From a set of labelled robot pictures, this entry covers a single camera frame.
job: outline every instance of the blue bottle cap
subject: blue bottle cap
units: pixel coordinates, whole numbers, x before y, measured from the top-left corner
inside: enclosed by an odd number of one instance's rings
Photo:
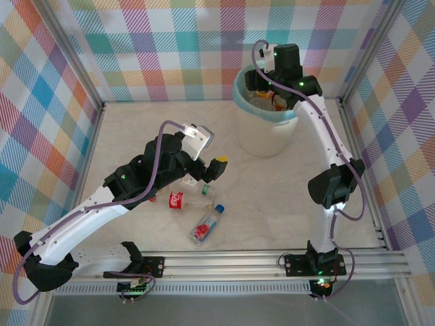
[[[225,207],[223,207],[221,204],[219,204],[215,207],[215,210],[217,210],[219,213],[222,214],[222,212],[225,210]]]

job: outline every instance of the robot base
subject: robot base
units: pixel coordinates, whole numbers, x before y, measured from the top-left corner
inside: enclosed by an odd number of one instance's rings
[[[313,271],[306,255],[285,255],[284,267],[286,276],[343,276],[346,275],[346,266],[342,255],[337,255],[336,259],[318,265],[317,270]]]

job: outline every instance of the water bottle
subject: water bottle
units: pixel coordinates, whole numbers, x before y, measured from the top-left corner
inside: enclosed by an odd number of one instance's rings
[[[189,238],[192,239],[198,246],[201,246],[205,239],[210,235],[211,231],[220,222],[220,215],[224,211],[222,205],[217,205],[214,211],[206,213],[198,224],[189,233]]]

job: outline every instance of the plastic bottle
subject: plastic bottle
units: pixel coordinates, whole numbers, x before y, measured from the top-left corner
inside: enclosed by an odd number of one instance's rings
[[[198,246],[201,246],[205,239],[210,235],[211,231],[220,222],[220,215],[224,211],[222,205],[217,205],[214,211],[206,213],[198,224],[189,233],[189,238],[192,239]]]
[[[212,209],[215,200],[208,196],[187,194],[184,192],[171,192],[169,194],[169,208],[183,209],[186,206]]]
[[[199,194],[203,196],[209,196],[211,198],[216,198],[216,190],[213,186],[199,183],[191,176],[185,176],[172,184],[170,184],[170,189],[172,192],[183,192],[186,194]]]

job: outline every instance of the yellow object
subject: yellow object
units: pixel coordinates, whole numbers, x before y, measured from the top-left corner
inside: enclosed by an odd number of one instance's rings
[[[228,162],[228,158],[226,156],[220,156],[216,158],[216,160],[222,163]]]
[[[273,92],[268,91],[268,92],[259,92],[256,90],[256,94],[258,97],[262,97],[262,98],[272,98]]]

